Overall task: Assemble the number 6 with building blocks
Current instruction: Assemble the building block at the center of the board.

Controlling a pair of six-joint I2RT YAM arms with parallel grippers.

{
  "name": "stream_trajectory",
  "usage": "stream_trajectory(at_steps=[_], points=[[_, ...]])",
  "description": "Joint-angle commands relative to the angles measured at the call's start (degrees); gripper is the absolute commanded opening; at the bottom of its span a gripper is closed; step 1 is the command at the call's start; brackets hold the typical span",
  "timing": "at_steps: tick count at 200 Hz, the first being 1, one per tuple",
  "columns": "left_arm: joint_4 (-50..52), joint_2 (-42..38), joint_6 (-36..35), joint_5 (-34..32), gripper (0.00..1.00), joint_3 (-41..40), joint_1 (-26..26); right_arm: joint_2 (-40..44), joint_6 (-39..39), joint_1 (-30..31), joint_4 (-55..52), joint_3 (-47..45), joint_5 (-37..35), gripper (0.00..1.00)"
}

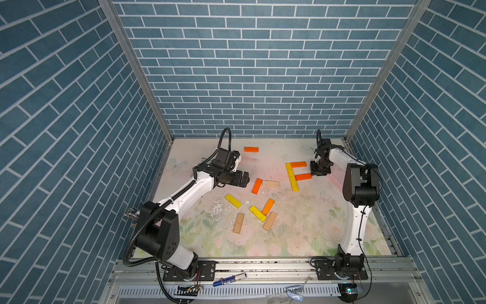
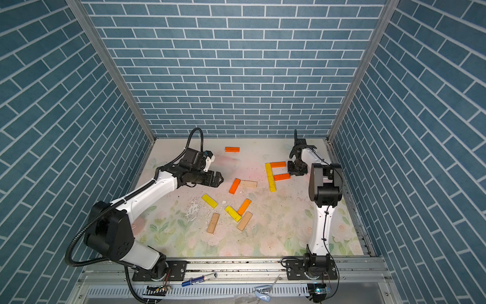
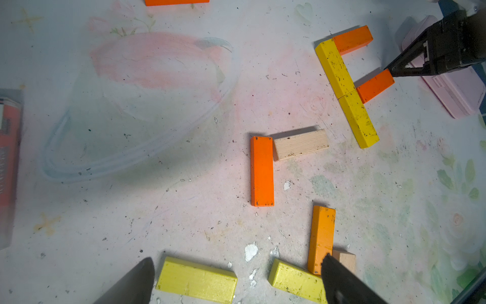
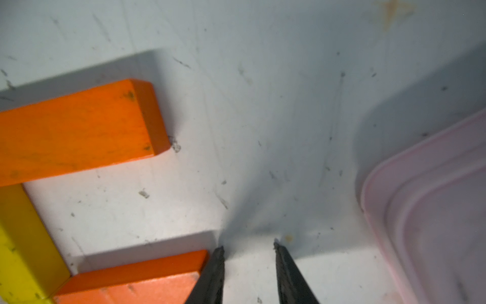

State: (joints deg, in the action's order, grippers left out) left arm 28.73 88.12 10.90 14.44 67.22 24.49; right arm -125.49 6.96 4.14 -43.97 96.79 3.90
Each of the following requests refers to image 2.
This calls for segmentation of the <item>light orange block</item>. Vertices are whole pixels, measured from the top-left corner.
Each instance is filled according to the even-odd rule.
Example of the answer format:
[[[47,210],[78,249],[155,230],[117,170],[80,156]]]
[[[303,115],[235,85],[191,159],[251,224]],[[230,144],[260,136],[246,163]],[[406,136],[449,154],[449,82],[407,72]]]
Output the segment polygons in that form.
[[[252,201],[250,199],[245,199],[244,203],[240,206],[239,210],[237,211],[238,214],[240,216],[243,216],[251,203]]]

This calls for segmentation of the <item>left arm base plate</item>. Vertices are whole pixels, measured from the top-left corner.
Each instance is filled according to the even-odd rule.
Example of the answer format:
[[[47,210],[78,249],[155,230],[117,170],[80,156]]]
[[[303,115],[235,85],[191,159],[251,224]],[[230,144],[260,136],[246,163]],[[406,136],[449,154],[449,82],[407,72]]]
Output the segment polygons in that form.
[[[186,268],[186,260],[164,260],[150,270],[136,267],[132,280],[135,282],[183,281]]]

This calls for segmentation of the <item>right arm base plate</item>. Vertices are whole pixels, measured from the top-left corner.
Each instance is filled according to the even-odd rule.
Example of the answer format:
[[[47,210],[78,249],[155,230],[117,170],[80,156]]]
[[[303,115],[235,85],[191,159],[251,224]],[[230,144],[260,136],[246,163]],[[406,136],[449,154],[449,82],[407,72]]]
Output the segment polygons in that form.
[[[336,280],[337,268],[329,257],[318,257],[317,260],[304,261],[300,258],[282,259],[281,264],[286,270],[289,281],[304,280]]]

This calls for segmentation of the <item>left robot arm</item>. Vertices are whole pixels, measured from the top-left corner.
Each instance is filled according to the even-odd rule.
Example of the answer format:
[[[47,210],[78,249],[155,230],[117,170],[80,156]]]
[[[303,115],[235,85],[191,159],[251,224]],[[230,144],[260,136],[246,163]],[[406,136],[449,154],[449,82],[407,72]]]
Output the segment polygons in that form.
[[[89,220],[94,223],[84,234],[84,244],[113,262],[131,264],[154,271],[164,267],[164,254],[135,239],[132,225],[159,199],[188,184],[219,187],[224,182],[220,172],[186,170],[173,166],[132,193],[93,206]]]

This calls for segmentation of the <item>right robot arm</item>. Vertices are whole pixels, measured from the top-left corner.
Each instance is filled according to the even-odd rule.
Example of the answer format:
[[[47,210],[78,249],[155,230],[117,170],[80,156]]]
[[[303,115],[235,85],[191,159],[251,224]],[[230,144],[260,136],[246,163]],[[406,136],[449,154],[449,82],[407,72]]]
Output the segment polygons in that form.
[[[304,268],[327,269],[332,258],[329,247],[332,216],[342,200],[342,167],[322,158],[314,145],[295,145],[289,158],[287,168],[291,176],[309,175],[308,193],[314,203],[313,235],[303,257]]]

